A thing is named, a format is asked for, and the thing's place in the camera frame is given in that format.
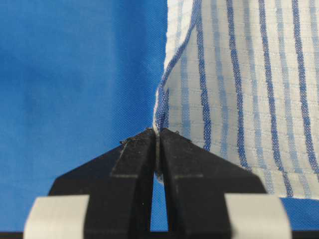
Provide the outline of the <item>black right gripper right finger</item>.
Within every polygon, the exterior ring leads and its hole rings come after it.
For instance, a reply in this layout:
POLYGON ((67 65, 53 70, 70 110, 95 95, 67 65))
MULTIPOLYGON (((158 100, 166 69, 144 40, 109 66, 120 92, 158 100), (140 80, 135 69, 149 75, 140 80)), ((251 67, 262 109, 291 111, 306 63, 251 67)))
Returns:
POLYGON ((160 145, 169 225, 182 238, 291 238, 281 200, 257 175, 168 129, 160 145))

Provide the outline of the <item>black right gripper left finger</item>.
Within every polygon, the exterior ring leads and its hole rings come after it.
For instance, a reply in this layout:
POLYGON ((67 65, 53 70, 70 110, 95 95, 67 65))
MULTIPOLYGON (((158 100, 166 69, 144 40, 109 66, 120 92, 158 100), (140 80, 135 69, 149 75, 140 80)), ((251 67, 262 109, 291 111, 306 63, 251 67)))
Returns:
POLYGON ((150 231, 155 133, 147 129, 57 177, 27 217, 26 239, 138 239, 150 231))

